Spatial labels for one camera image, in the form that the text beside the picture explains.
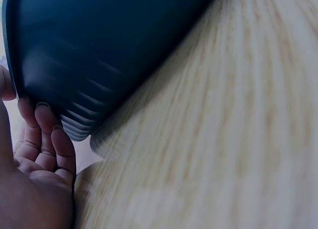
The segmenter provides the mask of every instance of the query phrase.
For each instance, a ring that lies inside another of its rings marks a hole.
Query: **finger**
[[[15,157],[14,158],[14,165],[22,172],[25,173],[27,176],[30,175],[31,172],[37,171],[37,170],[43,170],[41,166],[34,163],[34,161],[31,161],[29,159],[23,158],[23,157]]]
[[[42,131],[41,153],[38,155],[35,162],[44,170],[54,171],[56,168],[56,152],[52,144],[51,133],[53,127],[59,124],[59,120],[46,103],[37,105],[35,118]]]
[[[0,65],[0,96],[2,100],[9,101],[16,98],[9,71]]]
[[[18,108],[25,121],[24,139],[17,144],[14,156],[35,161],[41,151],[41,128],[36,121],[34,107],[27,98],[19,99]]]
[[[52,143],[56,151],[57,170],[56,174],[65,179],[72,187],[76,175],[76,157],[72,141],[59,125],[52,132]]]
[[[0,166],[13,167],[9,116],[2,100],[0,100],[0,143]]]
[[[33,103],[26,97],[20,98],[18,101],[18,108],[25,123],[30,127],[39,127],[35,118],[35,108]]]

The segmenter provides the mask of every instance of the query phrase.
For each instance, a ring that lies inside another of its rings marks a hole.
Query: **dark teal plastic object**
[[[47,102],[81,141],[177,44],[207,0],[3,0],[18,97]]]

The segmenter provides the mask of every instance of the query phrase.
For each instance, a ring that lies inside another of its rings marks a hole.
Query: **fingernail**
[[[39,106],[47,106],[47,107],[49,107],[50,108],[50,106],[49,106],[49,104],[48,103],[45,103],[45,102],[38,102],[37,104],[36,104],[36,107],[39,107]]]
[[[54,130],[64,130],[64,129],[63,129],[63,127],[60,126],[60,125],[55,125],[55,126],[53,127],[53,131],[54,131]]]

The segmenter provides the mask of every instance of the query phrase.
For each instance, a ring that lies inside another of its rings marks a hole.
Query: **palm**
[[[26,207],[21,209],[27,213],[20,220],[26,228],[69,228],[76,172],[73,144],[49,107],[43,105],[34,110],[27,99],[20,99],[18,106],[25,123],[13,149],[13,171],[0,177],[0,181],[7,182],[7,191],[20,190],[18,195],[12,195],[19,197],[19,206],[14,202],[10,205]]]

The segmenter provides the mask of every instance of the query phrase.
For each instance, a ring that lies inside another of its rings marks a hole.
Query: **wooden table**
[[[91,146],[77,228],[318,228],[318,0],[214,0]]]

